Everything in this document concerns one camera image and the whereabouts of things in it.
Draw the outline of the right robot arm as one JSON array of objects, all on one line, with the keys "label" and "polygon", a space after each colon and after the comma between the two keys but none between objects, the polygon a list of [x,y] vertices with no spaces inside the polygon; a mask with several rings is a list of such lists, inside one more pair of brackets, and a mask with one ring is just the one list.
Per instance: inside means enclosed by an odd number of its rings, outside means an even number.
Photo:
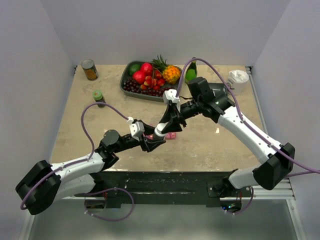
[{"label": "right robot arm", "polygon": [[198,114],[210,118],[236,136],[257,158],[260,165],[235,169],[229,175],[215,183],[212,188],[221,197],[235,196],[241,188],[261,186],[273,190],[293,169],[293,163],[279,153],[282,150],[291,158],[295,148],[274,140],[255,126],[226,96],[215,96],[209,83],[203,77],[197,77],[188,84],[192,99],[181,104],[175,96],[176,90],[167,90],[163,100],[167,109],[156,126],[153,139],[164,140],[167,133],[180,132],[186,120]]}]

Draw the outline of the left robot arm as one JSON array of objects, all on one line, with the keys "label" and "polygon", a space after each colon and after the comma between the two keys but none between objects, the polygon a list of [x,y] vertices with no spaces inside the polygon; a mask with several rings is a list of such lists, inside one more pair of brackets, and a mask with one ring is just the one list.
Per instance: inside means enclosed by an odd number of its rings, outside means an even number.
[{"label": "left robot arm", "polygon": [[112,167],[119,159],[116,153],[135,147],[149,153],[164,144],[165,126],[159,123],[152,127],[141,120],[130,120],[129,134],[120,135],[114,129],[106,131],[99,146],[86,156],[55,164],[46,160],[37,162],[15,188],[22,200],[21,210],[37,215],[64,197],[86,193],[99,196],[104,184],[92,174]]}]

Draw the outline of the white-capped pill bottle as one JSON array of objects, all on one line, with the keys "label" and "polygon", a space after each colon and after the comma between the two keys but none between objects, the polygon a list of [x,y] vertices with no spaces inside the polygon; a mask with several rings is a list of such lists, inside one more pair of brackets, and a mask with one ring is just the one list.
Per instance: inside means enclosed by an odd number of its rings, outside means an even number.
[{"label": "white-capped pill bottle", "polygon": [[167,123],[158,123],[154,129],[154,133],[152,135],[153,140],[162,141],[166,138],[166,133],[162,133],[162,130],[166,127]]}]

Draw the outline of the pink weekly pill organizer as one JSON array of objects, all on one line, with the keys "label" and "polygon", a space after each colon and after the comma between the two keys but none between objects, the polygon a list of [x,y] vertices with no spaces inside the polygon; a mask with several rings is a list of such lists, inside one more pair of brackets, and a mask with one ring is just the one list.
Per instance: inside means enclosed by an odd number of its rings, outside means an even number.
[{"label": "pink weekly pill organizer", "polygon": [[[149,139],[153,139],[153,135],[151,134],[151,135],[148,135],[147,136]],[[177,134],[175,133],[175,132],[169,132],[169,133],[167,133],[166,135],[165,135],[165,140],[174,140],[174,139],[176,139],[176,137],[177,137]]]}]

